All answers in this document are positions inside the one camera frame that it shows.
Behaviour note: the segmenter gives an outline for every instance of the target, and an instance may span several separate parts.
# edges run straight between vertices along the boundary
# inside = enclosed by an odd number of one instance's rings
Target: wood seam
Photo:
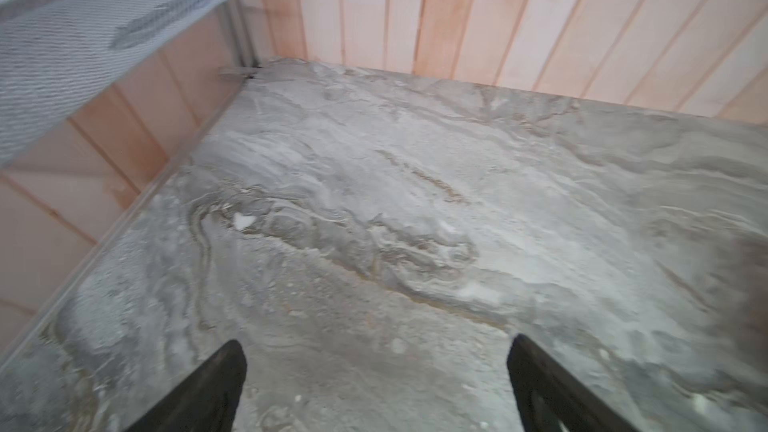
[[[106,153],[104,149],[100,147],[99,144],[96,143],[93,139],[91,139],[91,136],[82,128],[80,127],[80,124],[78,124],[73,118],[69,117],[67,118],[67,122],[80,134],[80,136],[88,142],[88,144],[103,158],[106,163],[117,173],[125,182],[131,187],[136,194],[141,194],[141,189],[139,187],[136,187],[136,184],[134,184],[134,181],[130,180],[130,177],[123,172],[123,169],[118,167],[118,164],[115,163],[114,160],[109,156],[109,154]]]
[[[43,213],[46,216],[49,216],[65,228],[69,229],[71,232],[74,232],[75,234],[79,235],[80,238],[85,240],[86,242],[89,242],[91,245],[98,244],[98,241],[91,237],[90,234],[80,230],[75,224],[67,220],[60,214],[55,208],[51,207],[50,205],[46,204],[43,200],[36,197],[34,194],[32,194],[29,190],[24,188],[21,184],[13,180],[12,178],[8,177],[7,174],[4,172],[2,173],[1,177],[3,177],[8,184],[9,187],[11,187],[14,191],[16,191],[17,194],[24,197],[28,202],[33,204],[35,207],[39,208],[43,211]]]
[[[642,85],[648,79],[648,76],[650,75],[650,73],[653,72],[654,69],[656,68],[656,66],[659,65],[661,60],[670,51],[672,46],[675,43],[677,43],[677,40],[680,38],[680,36],[683,34],[683,32],[685,32],[686,29],[688,28],[688,25],[690,25],[690,23],[694,21],[694,18],[696,18],[696,16],[699,14],[699,12],[701,12],[701,10],[704,8],[704,6],[706,5],[706,3],[708,1],[709,0],[700,0],[699,3],[696,4],[696,7],[694,8],[694,10],[690,13],[690,15],[688,15],[688,17],[686,18],[685,22],[683,22],[683,24],[680,26],[680,28],[677,30],[677,32],[675,32],[672,35],[672,38],[670,39],[669,42],[667,42],[667,45],[665,45],[664,48],[661,50],[661,52],[659,53],[658,57],[656,57],[656,60],[654,60],[654,63],[652,63],[651,66],[648,68],[648,71],[645,74],[643,74],[643,76],[638,81],[638,84],[632,89],[631,92],[629,92],[629,95],[627,96],[626,99],[624,99],[624,101],[622,102],[622,105],[628,105],[632,101],[632,99],[634,98],[634,95],[636,93],[638,93],[638,91],[640,90]]]
[[[160,153],[165,158],[165,161],[168,162],[168,154],[166,153],[165,149],[163,149],[163,147],[160,145],[160,143],[158,142],[158,139],[154,136],[154,134],[149,129],[149,127],[147,127],[147,124],[144,122],[144,120],[141,119],[141,116],[136,112],[136,109],[130,104],[128,99],[125,98],[123,91],[120,90],[120,86],[117,83],[115,83],[113,84],[113,89],[114,89],[115,95],[125,105],[125,109],[128,111],[128,114],[130,114],[136,120],[136,122],[138,122],[141,130],[143,130],[144,133],[147,134],[149,140],[151,140],[156,145],[158,150],[160,150]]]
[[[272,52],[279,56],[280,52],[277,49],[277,41],[275,40],[275,32],[272,30],[272,13],[270,12],[270,6],[268,5],[268,0],[261,0],[264,4],[264,17],[266,17],[266,28],[270,32],[270,42],[272,42]]]
[[[299,31],[301,32],[301,41],[302,41],[302,48],[304,51],[304,57],[301,57],[304,60],[310,59],[310,54],[307,52],[306,47],[306,33],[304,32],[304,15],[301,11],[301,0],[296,0],[296,4],[294,4],[294,7],[299,11]]]
[[[270,48],[272,49],[272,55],[274,55],[275,54],[275,42],[274,42],[274,39],[272,37],[272,30],[270,29],[270,24],[269,24],[270,18],[267,15],[266,4],[264,4],[264,0],[261,0],[261,8],[255,7],[255,6],[248,6],[248,5],[244,4],[244,9],[245,9],[246,13],[251,13],[252,16],[257,15],[259,12],[264,14],[264,20],[266,20],[266,22],[267,22],[266,29],[269,32],[269,35],[267,35],[266,39],[270,42]],[[251,30],[250,32],[251,32],[251,35],[252,35],[251,39],[253,39],[255,37],[255,35],[256,35],[256,32],[255,32],[255,30]]]
[[[384,0],[384,47],[382,58],[382,69],[386,70],[387,55],[389,54],[389,7],[391,0]]]
[[[424,5],[427,0],[422,0],[421,8],[418,11],[418,31],[416,32],[416,46],[413,47],[413,65],[411,66],[411,73],[416,74],[416,66],[418,65],[418,48],[422,43],[422,24],[424,24]]]
[[[739,93],[736,94],[736,96],[729,100],[727,104],[725,104],[713,117],[718,117],[721,119],[727,119],[727,113],[728,110],[736,103],[736,100],[741,97],[741,94],[744,93],[745,90],[748,90],[751,88],[755,82],[758,82],[759,80],[763,79],[765,75],[768,75],[768,67],[765,67],[761,72],[759,72],[757,75],[754,76],[752,80],[750,80],[743,88],[739,91]]]
[[[498,80],[502,77],[502,71],[504,70],[504,64],[507,63],[507,58],[509,58],[509,51],[512,50],[512,44],[514,43],[514,40],[518,36],[518,31],[520,30],[520,24],[523,22],[523,17],[525,16],[525,10],[528,8],[528,2],[530,0],[523,0],[523,4],[520,8],[520,11],[518,12],[518,17],[514,21],[514,27],[512,28],[512,33],[509,36],[509,42],[507,42],[507,46],[504,48],[504,55],[502,55],[502,62],[498,64],[498,68],[496,69],[496,73],[493,78],[493,85],[498,85]]]
[[[467,35],[467,28],[469,27],[469,17],[472,15],[472,8],[475,6],[475,0],[469,0],[469,7],[467,7],[467,11],[464,14],[464,20],[462,22],[462,33],[458,38],[458,46],[456,47],[456,52],[453,53],[453,62],[451,64],[451,72],[448,76],[449,79],[453,79],[453,77],[456,75],[456,67],[458,66],[458,59],[461,57],[462,54],[462,48],[464,47],[464,39]]]
[[[195,123],[196,127],[200,127],[200,120],[197,118],[197,116],[194,113],[194,109],[192,108],[192,104],[190,104],[190,101],[187,99],[187,96],[184,94],[184,91],[181,89],[181,82],[179,82],[178,77],[176,77],[176,72],[174,72],[173,67],[170,66],[170,61],[168,60],[168,57],[165,55],[165,52],[162,49],[158,50],[158,58],[160,58],[160,62],[162,62],[163,67],[168,71],[168,74],[170,75],[171,81],[173,81],[174,85],[176,86],[176,90],[179,93],[179,96],[181,97],[181,101],[184,103],[184,106],[187,108],[187,111],[192,116],[192,120]]]
[[[613,43],[610,44],[610,47],[608,48],[608,50],[605,51],[605,54],[600,59],[600,63],[595,68],[594,72],[592,72],[592,75],[590,76],[589,81],[587,81],[587,85],[584,86],[584,90],[582,90],[581,94],[579,95],[579,99],[583,99],[587,95],[587,93],[589,92],[589,89],[592,87],[592,84],[595,82],[595,80],[598,78],[598,75],[602,71],[603,66],[605,66],[606,62],[608,62],[608,59],[610,58],[611,54],[613,54],[619,42],[621,42],[621,40],[627,34],[627,31],[629,31],[629,28],[632,27],[632,25],[634,24],[634,21],[635,19],[637,19],[640,9],[643,8],[643,5],[645,5],[645,1],[646,0],[638,0],[638,3],[634,6],[632,11],[630,12],[629,17],[621,26],[621,29],[619,30],[619,33],[616,35],[616,38],[614,39]]]
[[[552,48],[549,50],[549,54],[547,54],[547,59],[544,61],[544,65],[542,66],[542,69],[539,71],[538,76],[536,77],[536,81],[533,82],[533,87],[531,88],[532,91],[536,91],[538,89],[539,83],[542,81],[544,74],[547,72],[547,68],[549,67],[550,61],[552,61],[552,56],[558,50],[558,47],[560,46],[560,42],[565,36],[565,33],[568,31],[568,28],[571,26],[571,21],[573,21],[573,18],[576,15],[576,11],[579,10],[582,2],[584,2],[584,0],[576,0],[576,3],[571,9],[571,12],[568,14],[568,18],[565,20],[565,24],[563,24],[563,28],[560,30],[560,34],[558,34],[558,38],[552,45]]]
[[[731,53],[733,53],[733,52],[734,52],[734,50],[735,50],[735,49],[736,49],[736,48],[737,48],[739,45],[741,45],[741,43],[742,43],[742,42],[744,42],[744,39],[746,38],[746,36],[748,36],[748,35],[750,34],[750,32],[752,32],[752,31],[754,30],[754,28],[757,26],[757,24],[759,24],[759,23],[760,23],[760,21],[763,19],[763,17],[765,16],[765,14],[766,14],[766,12],[767,12],[767,11],[768,11],[768,6],[764,6],[764,7],[763,7],[763,9],[762,9],[762,11],[761,11],[759,14],[757,14],[757,15],[755,16],[755,18],[754,18],[754,19],[752,19],[752,21],[751,21],[749,24],[747,24],[747,26],[746,26],[746,27],[744,27],[744,29],[743,29],[741,32],[739,32],[739,35],[738,35],[738,36],[736,36],[736,38],[734,39],[734,41],[733,41],[732,43],[730,43],[730,44],[728,45],[728,47],[726,47],[725,51],[724,51],[723,53],[721,53],[721,54],[720,54],[720,56],[718,56],[718,57],[717,57],[717,59],[715,59],[715,62],[713,62],[713,63],[712,63],[712,65],[710,66],[710,68],[709,68],[709,69],[706,71],[706,73],[705,73],[705,74],[704,74],[704,75],[701,77],[701,79],[699,79],[699,80],[698,80],[698,81],[697,81],[697,82],[694,84],[694,86],[693,86],[693,87],[691,87],[690,91],[689,91],[689,92],[688,92],[688,93],[687,93],[685,96],[683,96],[683,99],[681,99],[681,100],[680,100],[680,101],[677,103],[677,105],[676,105],[676,106],[673,108],[673,110],[674,110],[675,112],[679,112],[679,111],[680,111],[680,109],[682,109],[682,108],[683,108],[683,106],[684,106],[684,105],[685,105],[685,104],[686,104],[686,103],[687,103],[687,102],[688,102],[688,101],[689,101],[689,100],[690,100],[690,99],[691,99],[691,98],[692,98],[694,95],[696,95],[696,92],[698,92],[698,91],[699,91],[699,89],[701,89],[701,87],[702,87],[702,86],[703,86],[703,85],[704,85],[704,84],[705,84],[705,83],[706,83],[706,82],[707,82],[707,81],[710,79],[710,77],[712,77],[712,74],[714,74],[714,73],[715,73],[715,71],[716,71],[716,70],[717,70],[717,69],[718,69],[718,68],[719,68],[721,65],[723,65],[723,62],[725,62],[725,59],[727,59],[727,58],[728,58],[728,56],[729,56]]]
[[[344,17],[344,0],[339,0],[339,22],[341,23],[341,64],[346,65],[346,29]]]

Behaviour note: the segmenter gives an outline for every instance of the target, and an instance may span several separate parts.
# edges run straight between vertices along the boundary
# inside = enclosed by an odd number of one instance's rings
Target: pink wooden paneling
[[[38,310],[92,243],[0,179],[0,298]]]
[[[5,174],[94,242],[138,196],[69,122],[15,158]]]
[[[493,84],[527,0],[474,0],[453,78]]]
[[[207,14],[165,44],[160,56],[198,123],[208,120],[240,88],[240,82],[218,73],[220,67],[232,66],[232,53],[216,13]]]
[[[472,0],[424,0],[415,74],[450,79]]]
[[[300,0],[307,59],[342,62],[340,0]]]
[[[718,117],[768,124],[768,69],[755,77]]]
[[[275,54],[282,57],[306,58],[304,21],[300,0],[263,0],[269,17],[270,34]]]
[[[528,0],[497,85],[532,90],[577,0]]]
[[[194,135],[197,118],[158,55],[147,57],[115,86],[168,156]]]
[[[579,97],[640,0],[580,0],[536,90]]]
[[[384,69],[412,72],[422,0],[389,0]]]
[[[268,60],[275,55],[270,34],[270,23],[266,16],[264,0],[243,0],[246,20],[254,41],[256,55],[260,60]]]
[[[302,23],[322,24],[307,42],[331,52],[312,58],[708,116],[762,63],[739,44],[768,40],[751,33],[768,0],[265,2],[282,56],[306,57]]]
[[[384,67],[386,0],[343,0],[346,64]]]
[[[69,121],[139,191],[168,160],[158,141],[113,87],[85,104]]]
[[[676,110],[760,18],[768,0],[707,0],[629,98]]]
[[[720,64],[681,112],[715,117],[725,106],[768,67],[768,15]]]
[[[585,96],[623,103],[702,0],[645,0]]]

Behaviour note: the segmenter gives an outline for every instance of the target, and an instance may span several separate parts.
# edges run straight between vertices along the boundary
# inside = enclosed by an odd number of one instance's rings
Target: marble veining
[[[525,332],[640,430],[768,430],[768,130],[282,60],[0,375],[122,430],[229,338],[236,428],[520,430]]]

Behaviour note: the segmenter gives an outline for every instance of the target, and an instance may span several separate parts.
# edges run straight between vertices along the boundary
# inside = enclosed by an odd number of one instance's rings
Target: white wire mesh shelf
[[[224,1],[55,0],[0,22],[0,163]]]

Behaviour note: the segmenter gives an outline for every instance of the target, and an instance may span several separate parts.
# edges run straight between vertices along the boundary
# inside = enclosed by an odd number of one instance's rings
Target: black object
[[[228,341],[126,432],[230,432],[247,364]]]
[[[523,334],[512,342],[507,369],[525,432],[637,432]]]

